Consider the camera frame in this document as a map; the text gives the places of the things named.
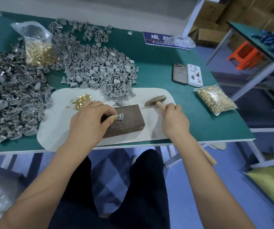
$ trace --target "hammer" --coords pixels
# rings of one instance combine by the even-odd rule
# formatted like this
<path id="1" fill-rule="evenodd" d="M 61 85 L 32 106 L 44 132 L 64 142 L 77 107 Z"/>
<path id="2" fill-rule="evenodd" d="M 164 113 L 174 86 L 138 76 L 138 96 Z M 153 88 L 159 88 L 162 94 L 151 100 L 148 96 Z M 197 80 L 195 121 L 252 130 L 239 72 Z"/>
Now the hammer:
<path id="1" fill-rule="evenodd" d="M 147 101 L 144 106 L 151 106 L 151 105 L 157 105 L 161 111 L 165 111 L 165 106 L 162 103 L 166 100 L 166 96 L 157 96 L 153 99 L 150 99 Z M 210 165 L 216 165 L 217 161 L 200 145 L 200 150 L 203 153 L 204 157 L 207 159 L 207 161 L 210 163 Z"/>

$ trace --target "smartphone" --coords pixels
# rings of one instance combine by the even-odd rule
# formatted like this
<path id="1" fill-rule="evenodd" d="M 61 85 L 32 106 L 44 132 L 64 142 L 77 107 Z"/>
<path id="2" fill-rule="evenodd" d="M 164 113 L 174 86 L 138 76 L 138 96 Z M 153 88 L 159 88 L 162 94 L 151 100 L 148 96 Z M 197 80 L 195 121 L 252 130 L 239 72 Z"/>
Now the smartphone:
<path id="1" fill-rule="evenodd" d="M 187 65 L 179 63 L 173 64 L 172 80 L 181 84 L 188 84 L 188 69 Z"/>

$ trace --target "hammer head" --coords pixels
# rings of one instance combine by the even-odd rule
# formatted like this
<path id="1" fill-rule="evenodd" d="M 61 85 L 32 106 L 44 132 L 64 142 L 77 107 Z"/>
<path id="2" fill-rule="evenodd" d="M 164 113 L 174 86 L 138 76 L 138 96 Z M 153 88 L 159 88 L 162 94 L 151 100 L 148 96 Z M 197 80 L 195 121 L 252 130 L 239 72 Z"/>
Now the hammer head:
<path id="1" fill-rule="evenodd" d="M 150 106 L 150 105 L 155 105 L 157 102 L 163 102 L 166 100 L 166 96 L 157 96 L 153 99 L 150 99 L 147 101 L 144 106 Z"/>

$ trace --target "left hand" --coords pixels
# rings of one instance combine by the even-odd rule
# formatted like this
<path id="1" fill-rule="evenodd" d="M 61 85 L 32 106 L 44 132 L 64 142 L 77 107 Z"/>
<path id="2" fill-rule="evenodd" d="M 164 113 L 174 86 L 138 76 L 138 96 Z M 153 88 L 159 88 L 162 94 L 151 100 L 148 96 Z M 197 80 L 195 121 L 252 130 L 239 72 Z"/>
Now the left hand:
<path id="1" fill-rule="evenodd" d="M 108 117 L 101 123 L 103 114 L 115 115 L 116 110 L 101 101 L 86 101 L 82 109 L 70 121 L 69 135 L 65 144 L 85 156 L 102 140 L 106 130 L 115 121 Z"/>

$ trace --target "hand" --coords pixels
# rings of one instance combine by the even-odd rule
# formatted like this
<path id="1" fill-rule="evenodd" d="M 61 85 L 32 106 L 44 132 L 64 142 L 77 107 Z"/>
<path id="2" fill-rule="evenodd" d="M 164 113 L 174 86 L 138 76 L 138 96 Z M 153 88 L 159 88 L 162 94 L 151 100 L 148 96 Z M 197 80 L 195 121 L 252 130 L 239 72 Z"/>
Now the hand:
<path id="1" fill-rule="evenodd" d="M 108 117 L 101 123 L 103 114 L 115 115 L 117 112 L 101 101 L 86 101 L 83 108 L 70 121 L 69 135 L 65 144 L 72 149 L 85 152 L 87 156 L 116 120 L 116 117 Z"/>
<path id="2" fill-rule="evenodd" d="M 190 123 L 181 111 L 180 105 L 167 104 L 165 111 L 162 112 L 162 117 L 162 130 L 172 142 L 177 138 L 185 138 L 190 135 Z"/>

